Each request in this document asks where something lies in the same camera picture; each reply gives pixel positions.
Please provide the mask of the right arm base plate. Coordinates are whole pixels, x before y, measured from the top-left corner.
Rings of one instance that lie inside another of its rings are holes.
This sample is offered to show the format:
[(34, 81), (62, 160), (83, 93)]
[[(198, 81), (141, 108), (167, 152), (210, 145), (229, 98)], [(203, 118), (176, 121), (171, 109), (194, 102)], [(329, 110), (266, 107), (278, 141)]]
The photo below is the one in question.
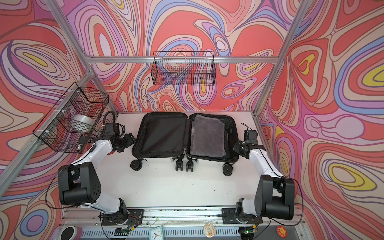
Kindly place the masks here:
[(236, 208), (222, 208), (221, 213), (218, 214), (217, 217), (221, 218), (225, 225), (255, 224), (258, 226), (264, 222), (263, 219), (257, 217), (256, 215), (237, 212)]

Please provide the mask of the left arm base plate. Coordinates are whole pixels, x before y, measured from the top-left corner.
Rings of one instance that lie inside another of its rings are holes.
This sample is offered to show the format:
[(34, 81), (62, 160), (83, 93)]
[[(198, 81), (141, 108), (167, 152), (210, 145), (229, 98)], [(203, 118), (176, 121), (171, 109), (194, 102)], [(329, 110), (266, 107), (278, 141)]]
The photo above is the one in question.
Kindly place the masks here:
[(142, 224), (144, 209), (127, 209), (127, 213), (101, 214), (102, 226), (137, 227)]

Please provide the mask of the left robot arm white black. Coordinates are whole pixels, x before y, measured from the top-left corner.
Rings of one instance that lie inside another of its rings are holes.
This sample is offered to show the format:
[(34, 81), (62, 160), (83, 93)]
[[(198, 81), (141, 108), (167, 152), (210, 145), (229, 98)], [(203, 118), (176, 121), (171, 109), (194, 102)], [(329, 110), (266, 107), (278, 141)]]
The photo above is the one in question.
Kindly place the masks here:
[(58, 171), (60, 203), (93, 208), (100, 211), (102, 221), (124, 225), (130, 217), (126, 204), (103, 192), (96, 169), (109, 153), (122, 153), (135, 142), (131, 133), (99, 138), (79, 159), (61, 167)]

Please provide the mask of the grey towel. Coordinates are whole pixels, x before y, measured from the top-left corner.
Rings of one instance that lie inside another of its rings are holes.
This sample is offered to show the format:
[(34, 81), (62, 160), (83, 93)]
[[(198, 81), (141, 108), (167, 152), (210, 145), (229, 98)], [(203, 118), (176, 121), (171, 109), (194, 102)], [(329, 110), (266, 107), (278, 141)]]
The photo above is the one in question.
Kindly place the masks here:
[(196, 115), (191, 132), (190, 153), (207, 158), (224, 157), (225, 124), (216, 118)]

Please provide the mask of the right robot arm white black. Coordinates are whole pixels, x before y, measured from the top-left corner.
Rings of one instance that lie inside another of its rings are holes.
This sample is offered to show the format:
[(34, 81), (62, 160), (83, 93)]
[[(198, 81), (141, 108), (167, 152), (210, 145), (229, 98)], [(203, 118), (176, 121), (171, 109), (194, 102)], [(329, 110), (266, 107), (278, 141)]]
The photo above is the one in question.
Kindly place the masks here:
[(256, 194), (252, 199), (239, 199), (235, 210), (240, 223), (247, 223), (254, 218), (292, 220), (295, 205), (295, 182), (281, 174), (267, 152), (257, 145), (238, 141), (234, 151), (249, 160), (259, 174)]

